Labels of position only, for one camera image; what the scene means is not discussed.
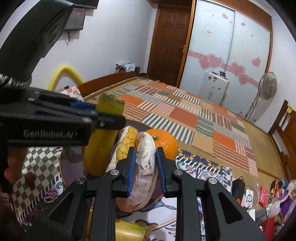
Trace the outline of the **person hand holding gripper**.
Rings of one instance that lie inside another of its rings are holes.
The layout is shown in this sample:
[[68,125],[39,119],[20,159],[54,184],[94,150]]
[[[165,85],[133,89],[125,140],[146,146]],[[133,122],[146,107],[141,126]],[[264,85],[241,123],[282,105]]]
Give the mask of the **person hand holding gripper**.
[[27,152],[28,147],[9,148],[8,168],[5,169],[4,176],[10,183],[17,182],[20,179]]

